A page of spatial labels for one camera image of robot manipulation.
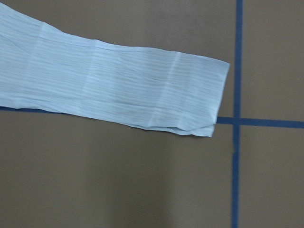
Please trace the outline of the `light blue button-up shirt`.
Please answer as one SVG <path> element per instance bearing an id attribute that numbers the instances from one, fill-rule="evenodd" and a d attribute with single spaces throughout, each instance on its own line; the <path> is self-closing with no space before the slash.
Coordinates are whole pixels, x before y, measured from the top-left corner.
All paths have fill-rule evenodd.
<path id="1" fill-rule="evenodd" d="M 229 64 L 67 34 L 0 6 L 0 104 L 211 137 Z"/>

